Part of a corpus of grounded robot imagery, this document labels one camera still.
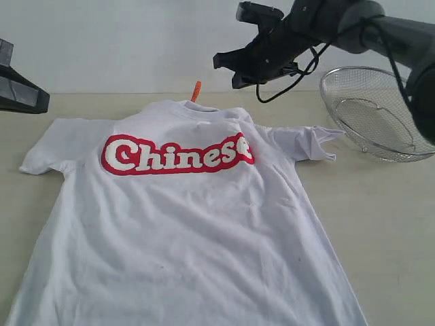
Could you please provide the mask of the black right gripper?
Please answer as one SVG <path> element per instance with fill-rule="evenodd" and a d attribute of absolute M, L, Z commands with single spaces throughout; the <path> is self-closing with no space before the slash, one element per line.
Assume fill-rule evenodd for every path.
<path fill-rule="evenodd" d="M 235 90 L 264 85 L 300 73 L 302 70 L 295 59 L 317 45 L 317 40 L 280 23 L 270 32 L 259 33 L 244 48 L 217 53 L 213 57 L 213 68 L 233 71 L 231 86 Z"/>

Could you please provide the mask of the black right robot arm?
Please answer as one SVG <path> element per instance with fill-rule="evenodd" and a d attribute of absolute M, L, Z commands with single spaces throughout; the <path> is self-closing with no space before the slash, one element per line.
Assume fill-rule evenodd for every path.
<path fill-rule="evenodd" d="M 434 142 L 434 25 L 385 15 L 376 1 L 295 1 L 289 14 L 250 1 L 237 20 L 258 27 L 245 47 L 213 57 L 216 69 L 233 71 L 234 89 L 259 87 L 286 75 L 309 75 L 322 51 L 368 50 L 386 57 L 414 125 Z"/>

